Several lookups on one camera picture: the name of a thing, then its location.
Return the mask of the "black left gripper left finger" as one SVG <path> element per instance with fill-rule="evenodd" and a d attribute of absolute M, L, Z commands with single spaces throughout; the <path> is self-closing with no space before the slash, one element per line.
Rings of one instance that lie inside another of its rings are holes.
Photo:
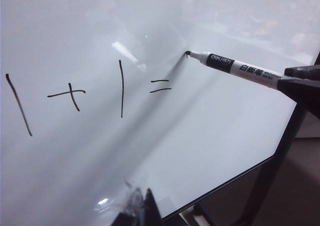
<path fill-rule="evenodd" d="M 111 226 L 143 226 L 144 225 L 144 197 L 139 187 L 132 188 L 120 205 L 121 210 Z"/>

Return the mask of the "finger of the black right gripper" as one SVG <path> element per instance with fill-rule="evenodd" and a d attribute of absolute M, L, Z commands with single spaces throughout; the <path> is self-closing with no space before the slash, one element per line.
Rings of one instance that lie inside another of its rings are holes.
<path fill-rule="evenodd" d="M 284 75 L 293 78 L 319 81 L 320 65 L 289 67 L 284 70 Z"/>
<path fill-rule="evenodd" d="M 320 82 L 309 79 L 280 79 L 277 90 L 320 118 Z"/>

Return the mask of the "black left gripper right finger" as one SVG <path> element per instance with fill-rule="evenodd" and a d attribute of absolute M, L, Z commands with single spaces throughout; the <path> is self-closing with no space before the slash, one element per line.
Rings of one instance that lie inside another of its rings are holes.
<path fill-rule="evenodd" d="M 153 196 L 152 190 L 147 189 L 143 202 L 144 225 L 145 226 L 164 226 L 161 214 Z"/>

